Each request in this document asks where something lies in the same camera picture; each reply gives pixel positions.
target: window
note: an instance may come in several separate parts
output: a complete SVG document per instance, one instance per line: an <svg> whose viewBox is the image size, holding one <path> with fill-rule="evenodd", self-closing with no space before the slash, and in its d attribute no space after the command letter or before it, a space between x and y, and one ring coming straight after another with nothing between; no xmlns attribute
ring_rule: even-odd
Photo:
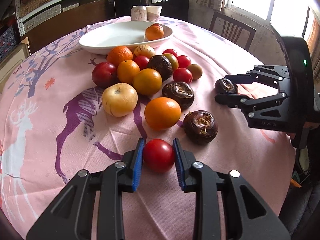
<svg viewBox="0 0 320 240"><path fill-rule="evenodd" d="M279 33L309 37L314 16L308 0L228 0L227 6Z"/></svg>

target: silver screw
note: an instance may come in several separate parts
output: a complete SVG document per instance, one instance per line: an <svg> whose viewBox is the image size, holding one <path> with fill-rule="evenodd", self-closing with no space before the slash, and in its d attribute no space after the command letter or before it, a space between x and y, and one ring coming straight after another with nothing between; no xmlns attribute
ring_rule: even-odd
<svg viewBox="0 0 320 240"><path fill-rule="evenodd" d="M88 175L88 172L86 170L81 170L78 172L79 177L85 177Z"/></svg>
<svg viewBox="0 0 320 240"><path fill-rule="evenodd" d="M238 178L238 177L240 177L240 172L233 170L233 171L230 171L230 175L234 178Z"/></svg>
<svg viewBox="0 0 320 240"><path fill-rule="evenodd" d="M116 162L115 163L116 168L123 168L125 166L124 162Z"/></svg>
<svg viewBox="0 0 320 240"><path fill-rule="evenodd" d="M201 162L195 162L195 163L193 163L193 166L194 166L195 168L197 168L197 169L200 169L200 168L203 167L203 163L201 163Z"/></svg>

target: plate rim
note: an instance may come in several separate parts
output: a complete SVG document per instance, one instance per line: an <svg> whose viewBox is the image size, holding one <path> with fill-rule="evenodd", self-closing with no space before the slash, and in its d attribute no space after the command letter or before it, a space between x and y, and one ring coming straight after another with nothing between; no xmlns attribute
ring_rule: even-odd
<svg viewBox="0 0 320 240"><path fill-rule="evenodd" d="M111 24L107 24L107 25L103 25L103 26L100 26L96 29L93 29L92 31L95 31L95 30L98 30L99 28L102 28L102 27L105 27L105 26L108 26L108 25L113 25L113 24L119 24L119 23L125 23L125 22L132 22L132 21L124 21L124 22L116 22L116 23L111 23ZM117 45L117 46L103 46L103 47L93 47L93 46L86 46L86 45L83 45L80 43L81 39L86 35L86 34L89 34L90 32L92 31L89 31L87 32L86 34L84 34L80 39L79 39L79 45L83 48L89 48L89 49L109 49L109 48L115 48L115 47L118 47L118 46L138 46L139 44L144 44L144 45L148 45L148 44L152 44L152 43L155 43L157 41L165 41L167 39L170 39L172 36L173 36L173 29L170 28L169 26L167 25L163 25L161 23L157 23L157 24L160 24L162 26L165 26L167 28L169 28L171 30L171 34L167 37L164 37L164 38L161 38L161 39L158 39L158 40L153 40L153 41L143 41L143 42L138 42L138 43L130 43L130 44L123 44L123 45Z"/></svg>

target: orange fruit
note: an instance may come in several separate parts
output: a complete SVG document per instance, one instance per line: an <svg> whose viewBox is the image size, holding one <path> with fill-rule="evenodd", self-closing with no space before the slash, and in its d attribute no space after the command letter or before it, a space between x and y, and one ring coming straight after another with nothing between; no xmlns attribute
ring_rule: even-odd
<svg viewBox="0 0 320 240"><path fill-rule="evenodd" d="M179 121L181 108L171 98L155 98L147 104L144 117L153 130L166 130Z"/></svg>
<svg viewBox="0 0 320 240"><path fill-rule="evenodd" d="M152 96L162 85L162 78L158 71L146 68L141 70L133 79L134 89L142 95Z"/></svg>
<svg viewBox="0 0 320 240"><path fill-rule="evenodd" d="M124 60L132 60L132 51L126 46L118 46L113 48L108 56L107 61L118 67L118 65Z"/></svg>
<svg viewBox="0 0 320 240"><path fill-rule="evenodd" d="M159 40L164 35L163 28L161 26L152 25L146 29L145 35L149 41Z"/></svg>
<svg viewBox="0 0 320 240"><path fill-rule="evenodd" d="M117 69L117 75L120 82L132 85L133 78L139 73L140 68L133 60L121 62Z"/></svg>

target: tablecloth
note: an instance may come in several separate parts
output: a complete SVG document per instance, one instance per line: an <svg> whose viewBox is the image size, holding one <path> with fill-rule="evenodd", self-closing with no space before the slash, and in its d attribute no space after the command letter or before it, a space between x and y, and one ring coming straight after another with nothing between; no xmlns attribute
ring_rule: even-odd
<svg viewBox="0 0 320 240"><path fill-rule="evenodd" d="M218 79L245 73L261 62L215 33L161 17L160 23L170 26L174 37L156 52L173 48L201 65L204 74L191 83L195 101L183 111L177 125L156 132L144 120L150 98L140 97L133 113L125 117L104 113L103 90L95 86L91 72L105 57L91 54L78 44L80 37L94 28L128 20L122 17L97 23L56 40L26 59L7 81L0 98L1 208L14 228L25 237L80 169L104 170L133 150L139 137L169 143L178 137L184 149L213 170L240 171L279 214L294 164L289 138L282 132L248 128L239 109L214 100L213 87ZM240 86L239 92L253 98L276 93L255 83ZM207 146L194 145L181 127L188 111L195 110L207 110L217 119L217 137ZM138 191L123 194L126 238L192 239L194 208L195 195L181 192L174 168L155 174L143 167Z"/></svg>

